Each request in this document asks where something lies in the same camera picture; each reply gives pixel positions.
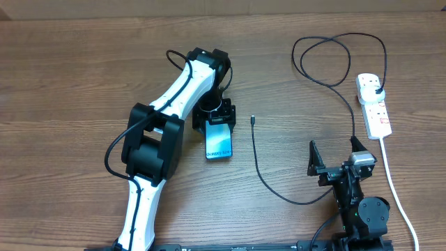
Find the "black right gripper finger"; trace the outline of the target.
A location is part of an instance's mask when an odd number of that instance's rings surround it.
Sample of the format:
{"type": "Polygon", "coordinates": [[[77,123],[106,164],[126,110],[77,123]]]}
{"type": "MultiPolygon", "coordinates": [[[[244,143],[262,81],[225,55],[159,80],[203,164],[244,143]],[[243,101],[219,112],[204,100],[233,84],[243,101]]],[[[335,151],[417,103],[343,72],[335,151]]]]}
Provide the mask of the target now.
{"type": "Polygon", "coordinates": [[[318,170],[324,168],[325,165],[316,147],[316,142],[314,140],[311,140],[309,143],[309,164],[307,168],[307,173],[318,174],[318,170]]]}
{"type": "Polygon", "coordinates": [[[361,151],[367,151],[367,148],[362,145],[360,140],[356,136],[352,136],[350,138],[351,146],[352,146],[352,152],[361,152],[361,151]]]}

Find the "blue Galaxy smartphone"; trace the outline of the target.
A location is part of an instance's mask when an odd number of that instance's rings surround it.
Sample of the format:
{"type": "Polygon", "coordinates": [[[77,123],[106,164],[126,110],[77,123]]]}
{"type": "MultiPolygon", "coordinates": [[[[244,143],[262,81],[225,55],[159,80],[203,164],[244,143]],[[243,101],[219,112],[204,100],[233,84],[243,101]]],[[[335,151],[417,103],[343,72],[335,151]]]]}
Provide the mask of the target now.
{"type": "Polygon", "coordinates": [[[205,124],[206,158],[216,160],[230,158],[232,152],[231,131],[227,123],[211,125],[205,124]]]}

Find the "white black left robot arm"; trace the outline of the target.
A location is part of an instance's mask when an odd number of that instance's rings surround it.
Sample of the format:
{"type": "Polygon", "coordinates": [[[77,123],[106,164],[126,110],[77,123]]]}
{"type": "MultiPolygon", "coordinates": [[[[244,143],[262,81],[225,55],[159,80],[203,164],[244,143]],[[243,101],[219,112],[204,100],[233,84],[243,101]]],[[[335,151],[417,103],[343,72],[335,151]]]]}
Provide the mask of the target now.
{"type": "Polygon", "coordinates": [[[124,227],[111,250],[153,249],[162,189],[177,169],[187,117],[192,117],[193,129],[205,137],[207,160],[233,155],[236,107],[224,98],[226,89],[220,86],[225,75],[233,73],[229,55],[197,47],[183,59],[185,65],[179,68],[176,81],[157,100],[137,103],[131,109],[126,130],[105,153],[105,167],[110,171],[110,153],[123,142],[122,178],[129,183],[124,227]]]}

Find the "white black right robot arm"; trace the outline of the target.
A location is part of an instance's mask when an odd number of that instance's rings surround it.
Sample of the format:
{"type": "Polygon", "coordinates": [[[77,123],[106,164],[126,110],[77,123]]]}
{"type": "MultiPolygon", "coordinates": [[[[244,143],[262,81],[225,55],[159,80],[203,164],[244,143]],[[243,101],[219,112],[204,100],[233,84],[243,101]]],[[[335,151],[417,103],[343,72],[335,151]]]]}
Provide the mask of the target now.
{"type": "Polygon", "coordinates": [[[383,239],[387,233],[390,204],[382,197],[365,197],[360,181],[372,176],[376,157],[355,136],[351,137],[352,152],[339,167],[326,167],[316,143],[309,143],[307,174],[318,176],[320,186],[331,186],[337,200],[338,216],[344,230],[332,235],[329,241],[316,242],[317,230],[309,242],[324,250],[388,251],[393,250],[391,241],[383,239]]]}

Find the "white charger plug adapter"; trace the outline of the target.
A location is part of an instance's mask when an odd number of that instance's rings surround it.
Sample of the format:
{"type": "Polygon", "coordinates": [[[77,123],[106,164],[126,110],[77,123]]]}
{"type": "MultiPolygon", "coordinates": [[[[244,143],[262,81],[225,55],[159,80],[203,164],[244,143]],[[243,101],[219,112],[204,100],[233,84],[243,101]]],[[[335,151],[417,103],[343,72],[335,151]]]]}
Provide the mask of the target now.
{"type": "Polygon", "coordinates": [[[385,99],[385,91],[377,86],[360,86],[357,96],[361,105],[370,105],[383,101],[385,99]]]}

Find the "white power strip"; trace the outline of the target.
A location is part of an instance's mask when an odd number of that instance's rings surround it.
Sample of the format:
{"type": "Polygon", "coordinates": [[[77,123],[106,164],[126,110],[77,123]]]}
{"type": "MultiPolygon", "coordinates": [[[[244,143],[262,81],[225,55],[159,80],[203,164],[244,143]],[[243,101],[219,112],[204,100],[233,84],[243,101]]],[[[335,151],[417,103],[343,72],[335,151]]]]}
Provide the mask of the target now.
{"type": "MultiPolygon", "coordinates": [[[[355,83],[357,92],[360,86],[381,87],[377,75],[371,73],[359,74],[355,83]]],[[[369,139],[383,139],[392,133],[385,99],[370,105],[361,105],[365,128],[369,139]]]]}

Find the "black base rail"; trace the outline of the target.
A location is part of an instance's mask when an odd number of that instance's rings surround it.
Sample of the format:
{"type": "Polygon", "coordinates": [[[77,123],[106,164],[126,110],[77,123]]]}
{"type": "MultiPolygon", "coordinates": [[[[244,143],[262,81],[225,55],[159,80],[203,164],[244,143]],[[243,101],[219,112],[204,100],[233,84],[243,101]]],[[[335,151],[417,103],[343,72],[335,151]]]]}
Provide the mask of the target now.
{"type": "MultiPolygon", "coordinates": [[[[310,241],[298,241],[293,244],[260,244],[260,245],[195,245],[195,246],[181,246],[179,244],[168,245],[152,245],[149,248],[150,251],[308,251],[310,241]]],[[[371,248],[360,248],[359,245],[349,243],[349,250],[394,250],[391,241],[383,241],[383,247],[379,248],[378,245],[372,245],[371,248]]],[[[112,245],[104,248],[87,248],[85,251],[112,251],[112,250],[125,250],[121,246],[112,245]]],[[[331,251],[342,250],[332,244],[332,241],[315,241],[312,250],[317,251],[331,251]]]]}

